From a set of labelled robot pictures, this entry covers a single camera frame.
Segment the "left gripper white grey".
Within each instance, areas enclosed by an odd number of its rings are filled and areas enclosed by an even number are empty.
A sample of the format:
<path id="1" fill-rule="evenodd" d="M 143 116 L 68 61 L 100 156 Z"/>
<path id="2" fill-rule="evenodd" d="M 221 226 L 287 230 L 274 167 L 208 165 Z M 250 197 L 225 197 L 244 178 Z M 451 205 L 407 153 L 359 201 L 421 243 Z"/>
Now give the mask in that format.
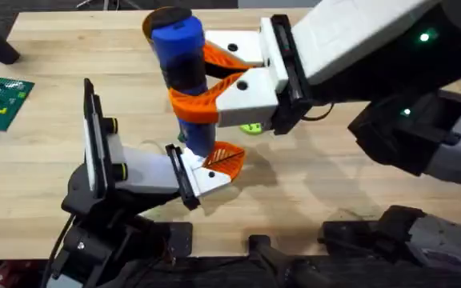
<path id="1" fill-rule="evenodd" d="M 164 197 L 166 201 L 180 197 L 189 210 L 200 205 L 198 198 L 233 182 L 246 156 L 242 147 L 223 141 L 216 141 L 206 157 L 173 144 L 166 146 L 165 154 L 151 154 L 122 144 L 116 118 L 104 118 L 102 129 L 117 188 L 146 198 Z M 186 168 L 192 170 L 194 189 Z"/>

